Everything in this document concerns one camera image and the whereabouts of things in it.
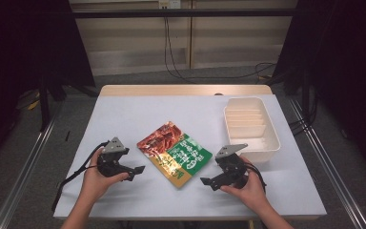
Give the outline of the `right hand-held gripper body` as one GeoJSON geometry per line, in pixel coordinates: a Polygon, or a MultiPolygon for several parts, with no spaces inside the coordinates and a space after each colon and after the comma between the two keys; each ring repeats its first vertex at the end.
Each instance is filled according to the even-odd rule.
{"type": "Polygon", "coordinates": [[[247,183],[245,163],[237,154],[247,146],[247,143],[225,145],[215,156],[215,161],[225,176],[224,179],[229,180],[236,188],[242,188],[247,183]]]}

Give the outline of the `person's right hand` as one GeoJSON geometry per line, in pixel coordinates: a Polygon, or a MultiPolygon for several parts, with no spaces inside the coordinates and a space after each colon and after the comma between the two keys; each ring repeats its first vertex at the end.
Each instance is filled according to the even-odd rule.
{"type": "Polygon", "coordinates": [[[233,186],[221,186],[220,190],[239,198],[248,208],[258,215],[262,215],[271,208],[263,190],[263,185],[257,173],[248,169],[248,180],[242,188],[233,186]]]}

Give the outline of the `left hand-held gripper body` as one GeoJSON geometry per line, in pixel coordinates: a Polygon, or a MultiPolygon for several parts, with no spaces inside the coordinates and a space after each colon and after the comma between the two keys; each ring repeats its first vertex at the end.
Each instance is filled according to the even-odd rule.
{"type": "Polygon", "coordinates": [[[97,159],[97,169],[104,177],[113,177],[121,173],[128,173],[130,169],[119,163],[119,159],[129,152],[118,137],[110,140],[97,159]]]}

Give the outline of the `person's left hand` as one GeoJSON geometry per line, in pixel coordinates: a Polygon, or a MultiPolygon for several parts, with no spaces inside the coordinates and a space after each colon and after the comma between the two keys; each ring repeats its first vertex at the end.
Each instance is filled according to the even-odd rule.
{"type": "Polygon", "coordinates": [[[104,177],[97,169],[97,159],[103,149],[97,150],[90,161],[88,169],[85,171],[79,200],[84,204],[93,205],[107,190],[116,182],[125,180],[129,174],[121,173],[113,177],[104,177]]]}

